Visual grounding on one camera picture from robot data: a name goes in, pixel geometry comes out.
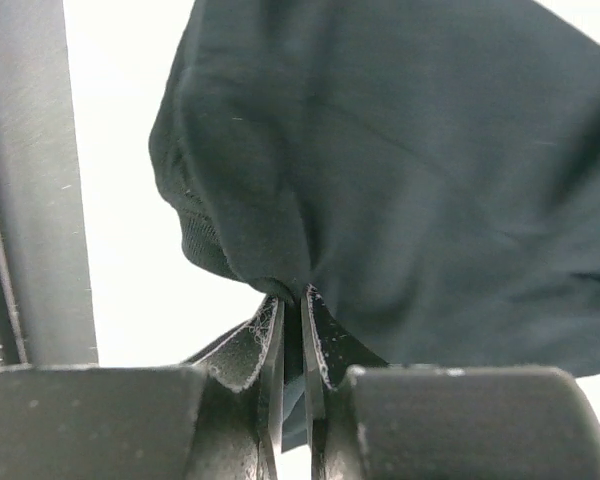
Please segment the garment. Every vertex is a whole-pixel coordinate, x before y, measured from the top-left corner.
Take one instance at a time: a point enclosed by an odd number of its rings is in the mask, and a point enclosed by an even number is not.
[[[600,373],[600,46],[534,2],[196,0],[150,153],[191,262],[390,363]]]

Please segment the metal frame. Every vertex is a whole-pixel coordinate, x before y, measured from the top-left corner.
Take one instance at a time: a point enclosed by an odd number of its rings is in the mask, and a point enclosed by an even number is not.
[[[96,363],[62,0],[0,0],[0,363]]]

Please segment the white background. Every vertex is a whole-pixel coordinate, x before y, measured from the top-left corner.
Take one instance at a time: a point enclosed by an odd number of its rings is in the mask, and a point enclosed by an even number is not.
[[[541,3],[600,42],[600,0]],[[193,0],[64,0],[100,363],[178,362],[249,318],[261,295],[190,265],[147,153]],[[600,418],[600,377],[581,382]],[[284,477],[308,479],[306,449]]]

